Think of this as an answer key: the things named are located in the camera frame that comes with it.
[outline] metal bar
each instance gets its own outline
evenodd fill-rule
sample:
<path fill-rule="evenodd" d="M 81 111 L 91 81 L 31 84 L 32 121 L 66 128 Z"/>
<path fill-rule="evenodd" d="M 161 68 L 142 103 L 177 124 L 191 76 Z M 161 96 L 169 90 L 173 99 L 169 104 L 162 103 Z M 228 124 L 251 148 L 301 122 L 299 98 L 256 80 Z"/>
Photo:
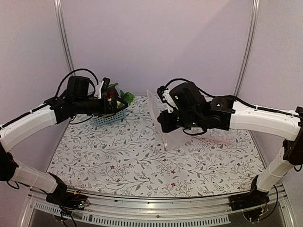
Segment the metal bar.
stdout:
<path fill-rule="evenodd" d="M 61 38 L 61 42 L 62 42 L 62 47 L 63 47 L 67 67 L 68 67 L 69 71 L 73 71 L 74 70 L 74 65 L 73 65 L 73 62 L 72 62 L 71 52 L 70 52 L 68 41 L 67 41 L 65 24 L 64 24 L 64 20 L 63 20 L 61 0 L 54 0 L 54 5 L 55 5 L 57 23 L 58 23 L 60 38 Z"/>
<path fill-rule="evenodd" d="M 259 6 L 260 6 L 260 0 L 254 0 L 253 7 L 252 7 L 251 20 L 250 20 L 249 36 L 247 39 L 245 54 L 244 54 L 243 61 L 241 64 L 241 69 L 240 69 L 239 77 L 237 80 L 236 88 L 234 91 L 235 96 L 238 96 L 240 93 L 240 90 L 241 90 L 241 87 L 243 84 L 243 80 L 244 80 L 244 76 L 245 76 L 245 72 L 246 72 L 246 68 L 248 65 L 249 58 L 250 58 L 250 52 L 252 49 L 253 39 L 254 39 L 254 35 L 255 35 L 255 31 L 256 31 L 256 27 L 257 27 Z"/>

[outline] vent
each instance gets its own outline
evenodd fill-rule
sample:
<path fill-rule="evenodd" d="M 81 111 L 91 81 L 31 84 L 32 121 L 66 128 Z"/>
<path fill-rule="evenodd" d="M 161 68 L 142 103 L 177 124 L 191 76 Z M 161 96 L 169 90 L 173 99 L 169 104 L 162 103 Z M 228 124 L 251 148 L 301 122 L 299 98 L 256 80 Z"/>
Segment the vent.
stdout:
<path fill-rule="evenodd" d="M 46 204 L 36 201 L 35 208 L 53 215 L 60 215 L 61 209 L 52 204 Z M 106 218 L 98 215 L 85 214 L 77 217 L 73 215 L 77 221 L 91 223 L 106 227 L 212 227 L 229 224 L 228 215 L 221 215 L 213 218 L 201 218 L 195 220 L 178 220 L 178 221 L 132 221 L 126 219 Z"/>

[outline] plastic basket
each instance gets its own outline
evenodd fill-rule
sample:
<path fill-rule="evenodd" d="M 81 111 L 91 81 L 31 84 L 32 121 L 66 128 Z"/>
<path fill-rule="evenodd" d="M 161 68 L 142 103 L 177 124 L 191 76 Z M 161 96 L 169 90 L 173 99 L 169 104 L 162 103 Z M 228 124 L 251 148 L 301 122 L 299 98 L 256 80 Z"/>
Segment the plastic basket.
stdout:
<path fill-rule="evenodd" d="M 93 122 L 96 126 L 101 126 L 101 125 L 104 125 L 104 124 L 108 124 L 108 123 L 111 123 L 111 122 L 115 122 L 115 121 L 118 121 L 120 119 L 123 119 L 123 118 L 126 118 L 126 110 L 121 110 L 120 112 L 116 113 L 115 115 L 113 116 L 110 116 L 110 117 L 94 117 L 93 118 Z"/>

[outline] floral tablecloth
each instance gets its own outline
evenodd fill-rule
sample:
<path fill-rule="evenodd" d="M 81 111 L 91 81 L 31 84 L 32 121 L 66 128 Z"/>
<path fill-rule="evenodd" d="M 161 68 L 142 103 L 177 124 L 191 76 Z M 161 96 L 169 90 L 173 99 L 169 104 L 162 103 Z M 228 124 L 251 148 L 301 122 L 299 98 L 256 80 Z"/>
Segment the floral tablecloth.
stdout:
<path fill-rule="evenodd" d="M 81 121 L 87 116 L 78 116 Z M 48 168 L 71 188 L 149 197 L 209 196 L 247 191 L 264 167 L 245 130 L 212 130 L 166 150 L 136 97 L 126 119 L 96 127 L 69 125 Z"/>

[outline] floral pattern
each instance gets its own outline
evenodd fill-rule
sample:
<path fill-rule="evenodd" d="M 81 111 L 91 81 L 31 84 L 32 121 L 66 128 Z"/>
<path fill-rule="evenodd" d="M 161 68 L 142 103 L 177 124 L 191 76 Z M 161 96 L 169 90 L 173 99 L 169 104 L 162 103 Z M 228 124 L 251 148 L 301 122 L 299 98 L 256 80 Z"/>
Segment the floral pattern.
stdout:
<path fill-rule="evenodd" d="M 121 195 L 188 197 L 249 190 L 252 178 L 264 170 L 250 133 L 210 130 L 208 135 L 166 150 L 147 99 L 139 96 L 125 119 L 101 127 L 93 121 L 69 125 L 48 171 L 71 188 Z"/>

